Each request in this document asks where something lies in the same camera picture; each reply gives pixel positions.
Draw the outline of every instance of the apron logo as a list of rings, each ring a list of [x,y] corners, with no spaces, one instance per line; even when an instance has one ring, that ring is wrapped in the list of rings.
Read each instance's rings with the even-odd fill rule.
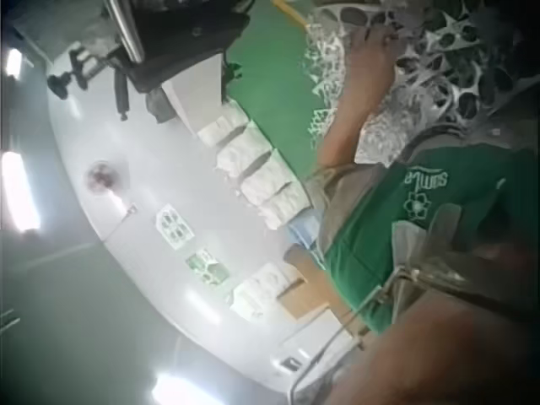
[[[414,191],[408,194],[408,199],[403,204],[408,217],[411,220],[426,219],[431,206],[426,192],[445,187],[448,184],[448,173],[442,169],[414,166],[405,176],[403,183],[414,186]]]
[[[408,200],[403,204],[410,219],[426,219],[431,201],[425,192],[410,192]]]

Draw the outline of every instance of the metal wire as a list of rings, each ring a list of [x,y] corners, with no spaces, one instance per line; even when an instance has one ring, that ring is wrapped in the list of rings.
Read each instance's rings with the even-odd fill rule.
[[[298,385],[305,379],[305,377],[312,371],[316,365],[318,365],[321,362],[322,357],[324,356],[325,352],[330,348],[332,343],[336,340],[336,338],[345,330],[345,328],[354,320],[356,319],[356,316],[360,312],[362,312],[365,307],[371,303],[371,301],[378,296],[378,294],[383,290],[381,286],[375,287],[371,293],[365,298],[364,301],[362,301],[362,304],[358,307],[358,309],[350,316],[350,318],[347,319],[346,322],[344,322],[341,327],[330,337],[328,342],[317,352],[315,356],[313,356],[313,359],[311,359],[310,363],[302,369],[296,380],[294,380],[293,384],[289,388],[289,391],[287,392],[287,400],[289,401],[289,405],[294,405],[294,394],[296,391],[296,388]]]

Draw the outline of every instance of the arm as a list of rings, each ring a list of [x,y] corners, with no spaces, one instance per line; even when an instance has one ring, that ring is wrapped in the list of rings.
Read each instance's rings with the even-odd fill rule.
[[[317,155],[319,166],[354,162],[360,130],[394,82],[397,42],[392,29],[374,27],[365,37],[365,29],[354,34],[343,94]]]

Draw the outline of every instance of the white bag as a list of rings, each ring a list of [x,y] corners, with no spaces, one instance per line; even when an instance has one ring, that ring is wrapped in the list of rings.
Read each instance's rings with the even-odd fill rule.
[[[264,165],[242,182],[240,189],[247,201],[259,206],[295,180],[294,173],[279,152],[274,150]]]
[[[276,230],[309,206],[310,200],[304,187],[299,181],[293,181],[259,207],[259,212],[267,227]]]
[[[243,127],[248,122],[249,118],[238,103],[229,99],[222,106],[221,117],[201,129],[197,135],[205,145],[213,147],[227,138],[236,128]]]
[[[241,175],[255,160],[272,150],[272,145],[250,121],[239,136],[227,143],[218,153],[217,166],[233,179]]]

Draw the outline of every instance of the green apron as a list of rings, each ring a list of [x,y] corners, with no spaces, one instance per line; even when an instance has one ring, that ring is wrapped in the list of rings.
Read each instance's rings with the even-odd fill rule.
[[[463,208],[456,243],[466,250],[496,202],[537,251],[538,163],[532,151],[487,144],[425,150],[408,165],[393,164],[362,198],[326,252],[326,268],[355,309],[392,273],[393,222],[427,229],[442,203],[455,203]],[[392,308],[382,305],[361,315],[382,332],[391,324]]]

